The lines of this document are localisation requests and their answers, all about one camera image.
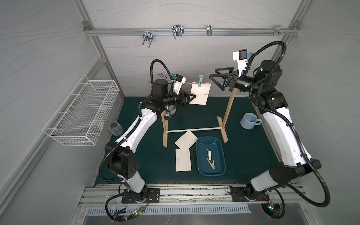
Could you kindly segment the white postcard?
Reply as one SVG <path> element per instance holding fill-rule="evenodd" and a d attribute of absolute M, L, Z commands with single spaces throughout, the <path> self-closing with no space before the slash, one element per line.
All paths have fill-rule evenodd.
<path fill-rule="evenodd" d="M 205 106 L 207 103 L 210 89 L 211 89 L 210 83 L 202 83 L 201 86 L 199 86 L 198 83 L 192 83 L 190 93 L 194 94 L 196 97 L 190 101 L 190 104 Z"/>
<path fill-rule="evenodd" d="M 197 139 L 198 137 L 195 134 L 191 131 L 187 131 L 175 142 L 175 145 L 181 150 L 186 150 L 195 144 Z"/>
<path fill-rule="evenodd" d="M 176 149 L 176 172 L 187 172 L 191 171 L 191 158 L 189 149 Z"/>

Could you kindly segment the teal clothespin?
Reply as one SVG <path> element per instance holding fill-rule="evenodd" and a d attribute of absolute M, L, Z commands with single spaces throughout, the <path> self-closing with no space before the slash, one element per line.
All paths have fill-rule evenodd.
<path fill-rule="evenodd" d="M 198 78 L 198 87 L 201 87 L 203 83 L 203 75 L 200 75 Z"/>

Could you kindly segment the white clothespin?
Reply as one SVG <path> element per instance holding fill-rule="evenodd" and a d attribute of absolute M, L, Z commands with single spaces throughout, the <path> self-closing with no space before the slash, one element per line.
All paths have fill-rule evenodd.
<path fill-rule="evenodd" d="M 207 149 L 207 154 L 208 154 L 208 160 L 209 161 L 212 161 L 212 152 L 211 152 L 211 150 L 210 149 Z"/>

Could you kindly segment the beige clothespin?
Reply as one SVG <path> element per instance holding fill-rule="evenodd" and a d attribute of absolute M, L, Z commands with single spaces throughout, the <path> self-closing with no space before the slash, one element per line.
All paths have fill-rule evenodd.
<path fill-rule="evenodd" d="M 210 164 L 211 168 L 214 170 L 215 169 L 215 163 L 214 163 L 214 160 L 210 160 L 208 157 L 207 157 L 207 161 L 208 163 Z"/>

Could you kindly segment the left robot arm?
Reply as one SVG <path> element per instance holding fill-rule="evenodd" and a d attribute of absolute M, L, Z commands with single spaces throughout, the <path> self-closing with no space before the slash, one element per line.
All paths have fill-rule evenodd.
<path fill-rule="evenodd" d="M 138 116 L 124 134 L 105 147 L 105 157 L 99 168 L 99 177 L 104 182 L 120 181 L 133 193 L 143 194 L 146 182 L 138 172 L 135 156 L 137 147 L 152 124 L 161 116 L 166 107 L 174 104 L 187 105 L 195 95 L 182 91 L 186 78 L 175 75 L 168 87 L 166 79 L 157 79 L 146 100 L 138 106 Z"/>

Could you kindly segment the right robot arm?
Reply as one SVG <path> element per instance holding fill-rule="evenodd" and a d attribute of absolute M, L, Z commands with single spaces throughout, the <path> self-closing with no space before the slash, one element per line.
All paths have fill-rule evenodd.
<path fill-rule="evenodd" d="M 209 76 L 221 90 L 229 88 L 249 93 L 251 102 L 270 127 L 280 151 L 279 163 L 250 180 L 244 191 L 251 198 L 265 190 L 287 186 L 290 181 L 308 173 L 314 173 L 322 187 L 327 187 L 318 171 L 322 167 L 320 160 L 314 159 L 306 150 L 292 122 L 284 95 L 275 89 L 282 73 L 275 61 L 265 60 L 253 76 L 239 73 L 234 67 L 217 68 Z"/>

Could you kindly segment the light blue mug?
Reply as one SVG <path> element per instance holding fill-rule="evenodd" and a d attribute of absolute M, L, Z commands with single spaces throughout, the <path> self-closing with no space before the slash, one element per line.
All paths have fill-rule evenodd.
<path fill-rule="evenodd" d="M 252 130 L 255 126 L 262 125 L 262 120 L 253 113 L 246 113 L 240 121 L 240 125 L 246 130 Z"/>

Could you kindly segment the blue plastic tray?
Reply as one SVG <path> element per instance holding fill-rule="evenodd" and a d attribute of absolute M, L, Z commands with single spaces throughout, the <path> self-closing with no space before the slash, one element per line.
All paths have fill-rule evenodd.
<path fill-rule="evenodd" d="M 215 163 L 213 170 L 207 161 L 207 149 L 211 150 L 212 159 Z M 217 137 L 203 136 L 196 141 L 196 159 L 198 171 L 202 176 L 221 176 L 226 171 L 226 161 L 221 141 Z"/>

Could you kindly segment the clear drinking glass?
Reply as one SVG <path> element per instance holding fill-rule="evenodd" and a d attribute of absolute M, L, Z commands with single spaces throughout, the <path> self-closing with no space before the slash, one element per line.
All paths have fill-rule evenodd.
<path fill-rule="evenodd" d="M 119 137 L 123 134 L 123 128 L 117 121 L 111 122 L 108 127 L 113 136 Z"/>

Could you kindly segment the metal rail with hooks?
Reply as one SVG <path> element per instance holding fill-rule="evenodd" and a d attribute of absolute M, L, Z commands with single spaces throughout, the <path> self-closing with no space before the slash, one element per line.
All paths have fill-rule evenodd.
<path fill-rule="evenodd" d="M 88 37 L 142 37 L 143 43 L 151 44 L 155 37 L 173 37 L 174 39 L 211 36 L 296 36 L 300 33 L 296 28 L 214 28 L 207 25 L 205 28 L 185 28 L 175 25 L 172 28 L 147 28 L 147 29 L 95 29 L 84 28 Z"/>

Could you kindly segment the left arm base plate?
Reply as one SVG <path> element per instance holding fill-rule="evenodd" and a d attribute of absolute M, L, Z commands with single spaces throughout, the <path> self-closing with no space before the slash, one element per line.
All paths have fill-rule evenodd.
<path fill-rule="evenodd" d="M 140 193 L 124 190 L 121 203 L 159 203 L 160 189 L 145 187 Z"/>

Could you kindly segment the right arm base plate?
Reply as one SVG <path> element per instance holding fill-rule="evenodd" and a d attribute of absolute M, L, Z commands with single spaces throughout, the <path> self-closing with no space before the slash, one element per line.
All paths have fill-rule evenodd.
<path fill-rule="evenodd" d="M 226 192 L 231 196 L 233 202 L 268 201 L 264 191 L 257 192 L 250 186 L 228 186 Z"/>

